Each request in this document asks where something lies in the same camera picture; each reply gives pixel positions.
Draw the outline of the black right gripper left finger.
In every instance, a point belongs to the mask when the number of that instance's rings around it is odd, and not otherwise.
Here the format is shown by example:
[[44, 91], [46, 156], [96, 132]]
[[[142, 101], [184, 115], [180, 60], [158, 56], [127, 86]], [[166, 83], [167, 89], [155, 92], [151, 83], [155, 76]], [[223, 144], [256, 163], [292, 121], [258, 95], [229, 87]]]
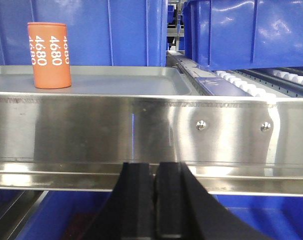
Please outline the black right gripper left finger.
[[153, 176], [147, 163], [124, 163], [107, 202], [83, 240], [152, 240]]

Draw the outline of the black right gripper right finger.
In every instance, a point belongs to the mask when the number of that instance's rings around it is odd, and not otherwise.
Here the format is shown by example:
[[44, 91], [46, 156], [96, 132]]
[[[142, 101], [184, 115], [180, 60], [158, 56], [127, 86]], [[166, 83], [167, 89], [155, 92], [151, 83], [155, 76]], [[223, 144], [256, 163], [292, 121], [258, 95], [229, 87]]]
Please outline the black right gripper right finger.
[[185, 163], [161, 162], [155, 192], [158, 240], [269, 239], [220, 204]]

